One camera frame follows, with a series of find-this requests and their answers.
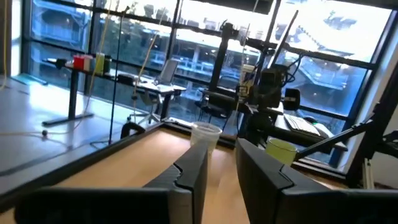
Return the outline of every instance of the floor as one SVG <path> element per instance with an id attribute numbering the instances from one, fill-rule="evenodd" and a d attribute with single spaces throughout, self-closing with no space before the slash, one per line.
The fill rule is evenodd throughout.
<path id="1" fill-rule="evenodd" d="M 42 122 L 66 116 L 68 99 L 68 90 L 51 85 L 23 85 L 8 79 L 6 88 L 0 91 L 0 195 L 28 181 L 23 178 L 28 168 L 71 151 L 90 152 L 107 145 L 90 144 L 108 140 L 111 124 L 111 104 L 95 98 L 88 105 L 88 112 L 95 114 L 92 118 L 83 119 L 79 125 L 79 121 L 71 121 L 46 128 L 49 135 L 42 137 Z M 84 110 L 87 99 L 78 95 L 77 114 Z M 115 107 L 114 141 L 119 139 L 121 126 L 130 113 L 132 109 Z"/>

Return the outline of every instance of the red object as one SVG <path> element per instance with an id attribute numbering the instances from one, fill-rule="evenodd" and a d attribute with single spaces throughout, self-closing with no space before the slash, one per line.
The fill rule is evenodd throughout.
<path id="1" fill-rule="evenodd" d="M 81 56 L 73 56 L 73 68 L 83 70 L 85 68 L 85 58 Z"/>

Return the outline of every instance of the yellow-green cup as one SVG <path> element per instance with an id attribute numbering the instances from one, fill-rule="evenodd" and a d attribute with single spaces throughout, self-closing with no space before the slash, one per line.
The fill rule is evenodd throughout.
<path id="1" fill-rule="evenodd" d="M 269 139 L 267 142 L 266 153 L 285 165 L 292 165 L 296 152 L 296 147 L 288 142 L 279 139 Z"/>

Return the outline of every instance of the keyboard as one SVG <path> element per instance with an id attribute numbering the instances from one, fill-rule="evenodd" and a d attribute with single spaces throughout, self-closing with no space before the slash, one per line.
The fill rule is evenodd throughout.
<path id="1" fill-rule="evenodd" d="M 287 126 L 292 131 L 309 134 L 322 139 L 326 139 L 329 137 L 326 133 L 317 129 L 316 127 L 314 127 L 314 125 L 304 120 L 303 118 L 291 116 L 288 114 L 284 114 L 284 118 L 287 123 Z"/>

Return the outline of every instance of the plastic cup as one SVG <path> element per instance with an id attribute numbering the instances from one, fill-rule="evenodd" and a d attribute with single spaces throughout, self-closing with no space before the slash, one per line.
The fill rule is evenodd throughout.
<path id="1" fill-rule="evenodd" d="M 292 165 L 296 152 L 296 147 L 288 142 L 279 139 L 269 139 L 267 142 L 266 153 L 285 165 Z"/>
<path id="2" fill-rule="evenodd" d="M 216 148 L 217 141 L 223 131 L 210 123 L 194 122 L 191 131 L 191 146 L 197 142 L 206 141 L 208 143 L 208 158 L 211 161 L 211 154 Z"/>

